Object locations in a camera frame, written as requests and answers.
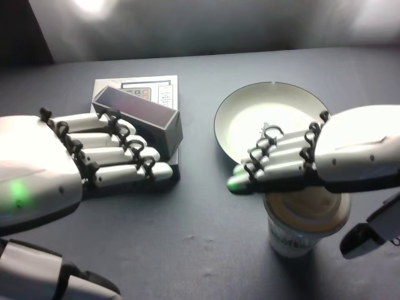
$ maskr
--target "robotic hand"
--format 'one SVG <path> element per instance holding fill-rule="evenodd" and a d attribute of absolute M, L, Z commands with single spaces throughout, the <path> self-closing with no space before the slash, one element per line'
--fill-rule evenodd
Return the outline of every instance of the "robotic hand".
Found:
<path fill-rule="evenodd" d="M 0 117 L 0 237 L 67 216 L 93 189 L 161 181 L 172 169 L 119 111 Z M 118 288 L 61 255 L 0 239 L 0 295 L 11 299 L 122 299 Z"/>
<path fill-rule="evenodd" d="M 270 126 L 233 170 L 234 194 L 287 192 L 324 186 L 355 193 L 400 186 L 400 106 L 365 106 L 285 134 Z M 400 194 L 343 239 L 345 258 L 360 256 L 400 235 Z"/>

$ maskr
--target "cup lid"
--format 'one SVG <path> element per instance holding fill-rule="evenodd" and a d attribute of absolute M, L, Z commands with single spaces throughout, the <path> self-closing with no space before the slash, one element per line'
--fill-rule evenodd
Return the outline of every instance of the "cup lid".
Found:
<path fill-rule="evenodd" d="M 304 233 L 339 231 L 350 215 L 349 194 L 333 194 L 323 187 L 264 195 L 265 208 L 285 226 Z"/>

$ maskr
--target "cup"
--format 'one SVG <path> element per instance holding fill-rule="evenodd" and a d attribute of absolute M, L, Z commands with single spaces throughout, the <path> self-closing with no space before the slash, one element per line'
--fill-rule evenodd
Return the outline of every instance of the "cup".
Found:
<path fill-rule="evenodd" d="M 269 241 L 281 256 L 298 258 L 322 238 L 338 232 L 348 221 L 349 194 L 333 194 L 323 187 L 264 195 Z"/>

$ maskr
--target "round plate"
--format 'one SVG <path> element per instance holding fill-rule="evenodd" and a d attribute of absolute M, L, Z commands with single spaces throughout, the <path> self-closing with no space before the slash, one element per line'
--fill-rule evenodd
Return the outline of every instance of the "round plate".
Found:
<path fill-rule="evenodd" d="M 234 161 L 248 155 L 267 126 L 278 125 L 284 133 L 307 129 L 327 110 L 314 95 L 281 82 L 261 82 L 242 87 L 219 106 L 214 119 L 218 144 Z"/>

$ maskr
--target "gray table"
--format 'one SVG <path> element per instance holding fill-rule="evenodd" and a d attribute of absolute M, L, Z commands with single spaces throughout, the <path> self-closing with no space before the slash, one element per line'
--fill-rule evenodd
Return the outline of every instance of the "gray table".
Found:
<path fill-rule="evenodd" d="M 61 64 L 0 74 L 1 115 L 89 111 L 94 80 L 176 74 L 184 128 L 180 183 L 160 195 L 90 200 L 72 215 L 15 235 L 112 279 L 124 299 L 398 299 L 400 249 L 346 261 L 344 233 L 394 191 L 355 194 L 351 218 L 300 261 L 268 244 L 260 195 L 225 188 L 219 104 L 251 83 L 281 81 L 316 95 L 332 113 L 400 103 L 400 51 L 312 49 L 226 56 Z"/>

